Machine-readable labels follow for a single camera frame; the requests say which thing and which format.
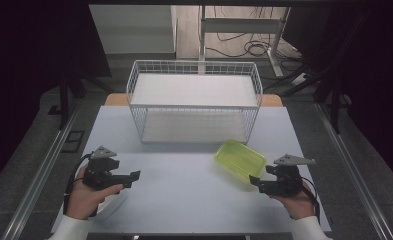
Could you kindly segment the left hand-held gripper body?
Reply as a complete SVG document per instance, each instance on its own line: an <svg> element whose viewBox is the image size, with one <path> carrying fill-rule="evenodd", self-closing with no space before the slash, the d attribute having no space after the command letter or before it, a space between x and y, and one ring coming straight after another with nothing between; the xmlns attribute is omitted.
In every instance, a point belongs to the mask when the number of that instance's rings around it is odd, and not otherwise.
<svg viewBox="0 0 393 240"><path fill-rule="evenodd" d="M97 191L123 184L123 176L111 173L111 170L119 168L119 161L114 160L114 156L116 153L104 146L99 146L93 151L84 173L83 184Z"/></svg>

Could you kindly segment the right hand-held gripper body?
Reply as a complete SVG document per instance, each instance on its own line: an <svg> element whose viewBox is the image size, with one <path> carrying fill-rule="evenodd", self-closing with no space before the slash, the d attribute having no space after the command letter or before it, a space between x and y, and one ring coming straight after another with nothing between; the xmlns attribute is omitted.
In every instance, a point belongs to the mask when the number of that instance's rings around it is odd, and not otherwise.
<svg viewBox="0 0 393 240"><path fill-rule="evenodd" d="M299 172L299 165L315 164L314 159L285 154L274 161L274 166L267 165L266 172L276 177L275 181L266 181L268 195L296 196L304 189Z"/></svg>

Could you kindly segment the green translucent plastic container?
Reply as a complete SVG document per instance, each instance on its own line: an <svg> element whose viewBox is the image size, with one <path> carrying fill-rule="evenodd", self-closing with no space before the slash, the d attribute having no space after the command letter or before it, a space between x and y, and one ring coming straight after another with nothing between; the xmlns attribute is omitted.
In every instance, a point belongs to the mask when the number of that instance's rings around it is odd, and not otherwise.
<svg viewBox="0 0 393 240"><path fill-rule="evenodd" d="M233 139L220 146L214 160L245 182L249 182L251 176L259 178L266 165L263 155Z"/></svg>

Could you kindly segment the white wire shelf rack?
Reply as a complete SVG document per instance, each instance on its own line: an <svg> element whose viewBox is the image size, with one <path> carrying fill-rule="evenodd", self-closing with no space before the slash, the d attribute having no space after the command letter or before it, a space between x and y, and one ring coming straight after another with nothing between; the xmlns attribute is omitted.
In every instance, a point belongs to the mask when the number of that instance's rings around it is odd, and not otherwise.
<svg viewBox="0 0 393 240"><path fill-rule="evenodd" d="M126 94L144 143L245 143L263 89L253 62L138 60Z"/></svg>

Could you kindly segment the person's right hand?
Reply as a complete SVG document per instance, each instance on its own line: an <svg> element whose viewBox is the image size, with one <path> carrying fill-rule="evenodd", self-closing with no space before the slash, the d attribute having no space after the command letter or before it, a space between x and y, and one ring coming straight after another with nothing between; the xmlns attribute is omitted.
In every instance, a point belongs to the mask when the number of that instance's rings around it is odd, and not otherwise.
<svg viewBox="0 0 393 240"><path fill-rule="evenodd" d="M309 196L303 191L293 197L282 197L270 195L270 198L279 201L294 220L316 215L315 206Z"/></svg>

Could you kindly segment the person's left hand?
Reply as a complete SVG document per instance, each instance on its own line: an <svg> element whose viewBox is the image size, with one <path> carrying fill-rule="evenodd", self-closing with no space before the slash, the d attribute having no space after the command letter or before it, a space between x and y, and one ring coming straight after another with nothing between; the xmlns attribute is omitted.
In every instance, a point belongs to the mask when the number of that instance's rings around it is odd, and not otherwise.
<svg viewBox="0 0 393 240"><path fill-rule="evenodd" d="M82 182L86 168L83 166L79 169L69 195L65 215L73 219L87 220L106 197L118 194L123 189L122 184L117 184L100 191L93 190Z"/></svg>

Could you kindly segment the white plastic container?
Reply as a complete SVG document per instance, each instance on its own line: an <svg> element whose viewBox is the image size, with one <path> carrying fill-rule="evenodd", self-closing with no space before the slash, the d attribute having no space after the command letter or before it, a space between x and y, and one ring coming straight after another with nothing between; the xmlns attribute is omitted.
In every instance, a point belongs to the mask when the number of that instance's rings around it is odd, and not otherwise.
<svg viewBox="0 0 393 240"><path fill-rule="evenodd" d="M110 195L105 198L105 200L99 204L97 214L94 217L96 221L103 221L111 216L126 200L128 192L122 190L118 194Z"/></svg>

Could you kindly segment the wooden table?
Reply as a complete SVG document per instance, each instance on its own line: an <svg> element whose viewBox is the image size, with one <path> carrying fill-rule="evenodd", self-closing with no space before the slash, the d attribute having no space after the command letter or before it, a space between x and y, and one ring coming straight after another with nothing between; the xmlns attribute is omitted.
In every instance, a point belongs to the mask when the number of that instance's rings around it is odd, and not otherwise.
<svg viewBox="0 0 393 240"><path fill-rule="evenodd" d="M126 93L112 93L109 94L106 101L106 106L127 106L128 98ZM281 98L276 94L264 94L262 97L262 107L283 107Z"/></svg>

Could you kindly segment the black metal stand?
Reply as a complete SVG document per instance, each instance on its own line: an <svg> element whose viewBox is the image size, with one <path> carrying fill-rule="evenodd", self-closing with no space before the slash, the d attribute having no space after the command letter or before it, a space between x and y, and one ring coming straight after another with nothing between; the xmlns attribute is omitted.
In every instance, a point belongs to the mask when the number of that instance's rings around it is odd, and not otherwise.
<svg viewBox="0 0 393 240"><path fill-rule="evenodd" d="M65 128L70 119L69 93L72 93L74 98L84 98L86 90L82 83L83 80L90 82L107 93L113 93L114 89L100 80L100 77L110 76L111 71L104 53L96 57L85 57L83 54L74 55L72 53L63 53L61 55L58 77L60 94L60 109L58 113L61 116L60 130Z"/></svg>
<svg viewBox="0 0 393 240"><path fill-rule="evenodd" d="M296 72L307 72L308 78L279 95L291 96L316 84L313 99L325 102L330 98L330 123L337 133L340 132L338 119L344 58L349 55L363 23L364 14L355 9L294 7L285 25L284 40L302 56L302 66Z"/></svg>

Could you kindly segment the white power strip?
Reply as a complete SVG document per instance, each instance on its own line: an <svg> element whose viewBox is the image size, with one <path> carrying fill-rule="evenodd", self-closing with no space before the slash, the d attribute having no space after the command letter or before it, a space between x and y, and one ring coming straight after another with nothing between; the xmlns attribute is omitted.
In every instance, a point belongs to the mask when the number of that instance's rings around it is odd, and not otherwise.
<svg viewBox="0 0 393 240"><path fill-rule="evenodd" d="M297 76L292 82L291 84L294 86L297 86L301 83L303 83L305 80L307 80L309 78L309 75L307 73L301 73L299 76Z"/></svg>

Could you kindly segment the dark curtain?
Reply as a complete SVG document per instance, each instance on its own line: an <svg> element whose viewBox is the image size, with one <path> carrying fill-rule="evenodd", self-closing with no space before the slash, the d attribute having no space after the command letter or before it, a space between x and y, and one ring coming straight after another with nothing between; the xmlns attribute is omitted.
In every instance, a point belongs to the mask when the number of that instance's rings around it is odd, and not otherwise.
<svg viewBox="0 0 393 240"><path fill-rule="evenodd" d="M351 101L349 116L393 171L393 0L367 1L368 17L336 73L321 81L314 98L326 98L339 79L341 93ZM320 72L358 16L355 7L293 7L284 39Z"/></svg>
<svg viewBox="0 0 393 240"><path fill-rule="evenodd" d="M91 0L0 0L0 172L46 91L111 75Z"/></svg>

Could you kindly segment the white cabinet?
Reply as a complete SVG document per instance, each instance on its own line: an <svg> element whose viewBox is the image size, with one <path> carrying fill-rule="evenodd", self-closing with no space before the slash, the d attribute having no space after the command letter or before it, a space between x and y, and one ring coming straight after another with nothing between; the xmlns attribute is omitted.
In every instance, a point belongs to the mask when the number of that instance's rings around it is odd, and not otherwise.
<svg viewBox="0 0 393 240"><path fill-rule="evenodd" d="M175 6L90 5L89 8L106 54L176 56Z"/></svg>

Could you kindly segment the black rectangular floor frame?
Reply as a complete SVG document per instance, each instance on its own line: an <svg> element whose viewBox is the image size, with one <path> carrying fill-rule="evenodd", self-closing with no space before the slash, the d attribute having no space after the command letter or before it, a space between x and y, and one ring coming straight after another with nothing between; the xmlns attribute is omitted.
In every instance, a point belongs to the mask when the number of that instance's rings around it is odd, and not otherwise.
<svg viewBox="0 0 393 240"><path fill-rule="evenodd" d="M61 148L62 153L77 153L83 137L84 137L85 131L84 130L74 130L70 131L67 135L67 138Z"/></svg>

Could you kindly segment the aluminium floor rail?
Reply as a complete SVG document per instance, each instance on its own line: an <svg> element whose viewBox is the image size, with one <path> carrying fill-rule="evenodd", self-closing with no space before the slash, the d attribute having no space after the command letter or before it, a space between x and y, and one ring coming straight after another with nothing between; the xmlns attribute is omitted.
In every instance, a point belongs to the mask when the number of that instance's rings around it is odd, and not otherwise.
<svg viewBox="0 0 393 240"><path fill-rule="evenodd" d="M70 118L66 121L64 127L58 131L52 145L50 146L45 158L42 160L37 169L27 191L21 199L15 213L13 214L1 240L19 240L32 210L47 182L47 179L53 169L53 166L61 152L62 146L67 139L78 111L81 106L81 100L74 100L70 108Z"/></svg>
<svg viewBox="0 0 393 240"><path fill-rule="evenodd" d="M357 195L359 196L360 201L364 206L364 209L370 218L375 231L377 232L379 239L393 240L393 232L388 224L388 221L373 194L367 187L366 182L359 172L341 135L333 128L330 122L330 114L322 104L315 103L314 106L320 114L320 118L324 124L324 127L348 173L354 189L357 192Z"/></svg>

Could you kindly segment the white metal desk frame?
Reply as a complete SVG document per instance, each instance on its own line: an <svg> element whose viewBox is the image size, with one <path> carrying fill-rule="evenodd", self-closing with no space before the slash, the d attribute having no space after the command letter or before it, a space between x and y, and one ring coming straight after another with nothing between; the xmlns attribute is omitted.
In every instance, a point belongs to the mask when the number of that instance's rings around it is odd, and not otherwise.
<svg viewBox="0 0 393 240"><path fill-rule="evenodd" d="M283 34L286 20L290 11L284 7L279 18L227 18L207 17L206 7L200 6L198 13L199 23L199 53L198 59L205 60L206 46L205 35L207 33L237 33L237 34L269 34L273 35L273 41L268 44L266 54L272 65L276 77L283 77L282 68L278 62L278 45Z"/></svg>

